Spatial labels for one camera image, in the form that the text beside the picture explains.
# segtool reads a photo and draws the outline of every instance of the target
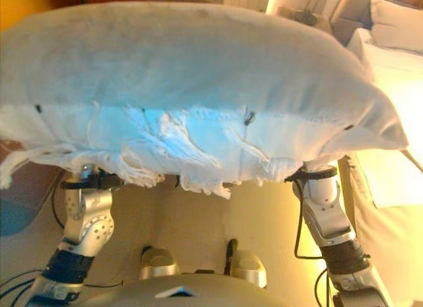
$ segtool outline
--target headboard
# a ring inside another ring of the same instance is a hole
[[[389,0],[407,7],[423,9],[423,0]],[[340,0],[330,18],[333,35],[346,45],[355,29],[371,28],[370,0]]]

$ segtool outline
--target bed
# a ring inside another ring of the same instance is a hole
[[[376,42],[378,23],[372,17],[377,4],[416,11],[422,1],[341,0],[331,23],[336,38],[356,55],[373,83],[394,104],[410,145],[407,152],[350,153],[339,167],[346,209],[358,238],[374,258],[396,306],[405,307],[423,301],[423,53]],[[418,35],[411,33],[405,39],[423,42]]]

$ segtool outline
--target black strap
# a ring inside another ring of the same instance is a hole
[[[336,176],[338,170],[331,166],[327,170],[319,170],[318,172],[307,172],[303,167],[298,169],[291,176],[285,178],[284,182],[293,182],[294,180],[323,180]]]

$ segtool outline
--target floor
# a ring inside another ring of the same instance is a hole
[[[152,189],[125,186],[114,193],[112,215],[116,230],[97,255],[88,283],[135,281],[141,249],[146,244],[168,248],[183,272],[213,269],[222,273],[226,244],[237,238],[240,249],[252,250],[262,260],[270,293],[294,307],[317,306],[313,285],[325,267],[321,262],[301,261],[293,256],[299,202],[290,184],[266,183],[258,187],[245,182],[231,188],[232,198],[228,201],[183,191],[175,188],[175,183],[176,178],[169,176]],[[64,220],[61,196],[59,191],[58,213]],[[1,238],[1,280],[21,271],[43,268],[60,238],[61,229],[47,202],[30,226]],[[319,253],[307,229],[303,229],[300,253]],[[86,288],[80,299],[104,290]],[[12,298],[4,299],[0,306],[9,306]]]

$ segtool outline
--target pillow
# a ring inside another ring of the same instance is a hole
[[[423,53],[423,11],[385,0],[371,1],[371,35],[376,44]]]
[[[284,18],[107,3],[31,17],[1,39],[0,137],[26,149],[0,166],[3,187],[31,160],[95,163],[147,187],[180,174],[184,189],[229,197],[222,182],[407,144],[354,55]]]

